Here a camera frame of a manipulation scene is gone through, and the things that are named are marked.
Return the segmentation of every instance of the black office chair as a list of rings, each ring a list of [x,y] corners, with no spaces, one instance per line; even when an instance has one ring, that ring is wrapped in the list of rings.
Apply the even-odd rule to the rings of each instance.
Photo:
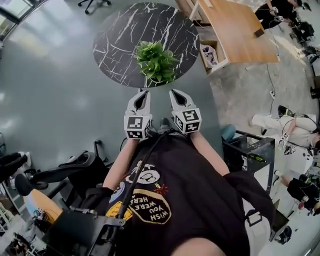
[[[83,0],[83,1],[81,1],[81,2],[78,2],[78,6],[82,6],[82,4],[83,4],[84,2],[87,2],[87,1],[89,1],[89,0]],[[89,14],[88,8],[90,7],[90,5],[92,4],[93,1],[94,1],[94,0],[90,0],[88,6],[86,7],[86,9],[85,9],[85,11],[84,11],[85,14]],[[110,0],[102,0],[102,2],[106,2],[108,5],[111,5],[111,1],[110,1]]]
[[[27,170],[27,176],[32,173],[29,178],[23,174],[18,174],[14,183],[18,193],[27,196],[33,189],[44,190],[49,183],[60,182],[47,195],[49,198],[53,198],[64,187],[70,185],[69,187],[72,187],[71,192],[63,200],[60,200],[62,207],[69,209],[71,206],[79,207],[86,198],[87,190],[104,182],[109,172],[109,166],[105,166],[104,162],[94,153],[84,151],[73,157],[70,162],[60,164],[56,168],[41,172],[35,172],[34,169]]]

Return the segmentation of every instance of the bag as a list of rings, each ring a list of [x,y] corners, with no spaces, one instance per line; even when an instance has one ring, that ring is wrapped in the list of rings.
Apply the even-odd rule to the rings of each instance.
[[[251,203],[243,198],[242,201],[246,217],[244,227],[249,240],[250,256],[258,256],[271,235],[270,223]]]
[[[205,61],[210,68],[213,68],[219,63],[216,50],[213,47],[211,47],[210,45],[200,44],[200,48],[201,51],[203,51]]]

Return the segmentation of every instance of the office chair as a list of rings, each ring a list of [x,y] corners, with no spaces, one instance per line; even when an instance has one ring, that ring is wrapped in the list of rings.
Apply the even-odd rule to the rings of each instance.
[[[89,0],[82,0],[81,2],[78,2],[78,6],[82,6],[82,3],[87,2]],[[88,6],[86,7],[84,13],[85,14],[89,14],[88,8],[90,7],[90,5],[92,4],[94,0],[90,0]],[[111,5],[111,1],[110,0],[102,0],[102,2],[106,2],[108,5]]]

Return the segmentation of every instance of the equipment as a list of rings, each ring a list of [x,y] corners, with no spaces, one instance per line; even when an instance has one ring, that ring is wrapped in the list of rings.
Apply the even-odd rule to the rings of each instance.
[[[282,147],[282,148],[285,148],[285,145],[287,144],[288,142],[288,138],[289,138],[289,134],[287,132],[283,133],[277,146],[278,147]]]
[[[290,37],[297,38],[298,43],[303,44],[311,40],[314,36],[315,30],[311,24],[306,21],[297,21],[292,24],[292,32]]]
[[[282,16],[275,16],[274,17],[274,21],[275,22],[283,22],[285,19],[284,19],[284,17],[282,17]]]
[[[289,242],[292,235],[292,229],[290,226],[286,226],[284,231],[279,235],[278,238],[274,239],[279,244],[284,245],[285,243]]]
[[[129,100],[124,116],[124,131],[128,139],[142,140],[147,137],[151,127],[150,93],[140,91]]]
[[[194,133],[200,130],[201,114],[191,97],[184,92],[172,89],[170,100],[173,108],[174,123],[183,134]]]

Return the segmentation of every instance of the cable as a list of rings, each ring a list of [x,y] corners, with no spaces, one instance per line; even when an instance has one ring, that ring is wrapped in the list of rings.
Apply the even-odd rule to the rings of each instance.
[[[212,26],[202,26],[196,19],[194,20],[194,22],[198,23],[199,27],[198,28],[202,28],[202,29],[205,29],[205,28],[212,28]]]
[[[130,200],[132,198],[132,195],[134,193],[134,189],[135,189],[135,186],[137,184],[137,181],[138,181],[138,178],[142,172],[142,170],[144,169],[152,151],[155,149],[155,147],[158,145],[158,143],[160,142],[160,140],[165,137],[166,135],[168,134],[168,132],[164,132],[157,140],[156,142],[152,145],[152,147],[149,149],[149,151],[144,155],[138,169],[136,170],[136,173],[135,173],[135,176],[133,178],[133,181],[129,187],[129,189],[127,190],[127,192],[125,193],[124,195],[124,198],[123,198],[123,201],[122,201],[122,204],[120,206],[120,209],[118,211],[118,214],[116,216],[116,218],[118,219],[123,219],[125,213],[126,213],[126,210],[128,209],[128,206],[129,206],[129,203],[130,203]],[[117,233],[118,233],[118,230],[119,230],[119,227],[114,227],[113,228],[113,232],[112,232],[112,235],[111,235],[111,238],[108,239],[107,243],[109,245],[111,245],[112,247],[114,246],[114,242],[115,242],[115,239],[116,239],[116,236],[117,236]]]
[[[275,22],[275,20],[271,20],[271,21],[269,22],[269,29],[270,29],[270,23],[271,23],[271,22]],[[270,33],[271,33],[271,35],[273,36],[273,41],[274,41],[274,45],[275,45],[275,47],[276,47],[277,56],[279,56],[279,55],[280,55],[280,52],[279,52],[279,48],[278,48],[277,43],[276,43],[276,38],[275,38],[274,34],[271,32],[271,30],[270,30]]]
[[[123,144],[124,144],[124,142],[125,142],[125,140],[127,139],[127,137],[125,137],[124,139],[123,139],[123,141],[121,142],[121,145],[120,145],[120,152],[121,152],[121,150],[122,150],[122,146],[123,146]]]
[[[271,82],[271,84],[272,84],[273,92],[274,92],[274,97],[272,98],[272,102],[271,102],[271,106],[270,106],[270,113],[269,113],[269,115],[271,115],[272,106],[273,106],[274,101],[275,101],[275,98],[276,98],[276,88],[275,88],[274,82],[273,82],[272,79],[271,79],[271,75],[270,75],[268,63],[266,63],[266,69],[267,69],[267,71],[268,71],[268,75],[269,75],[270,82]]]

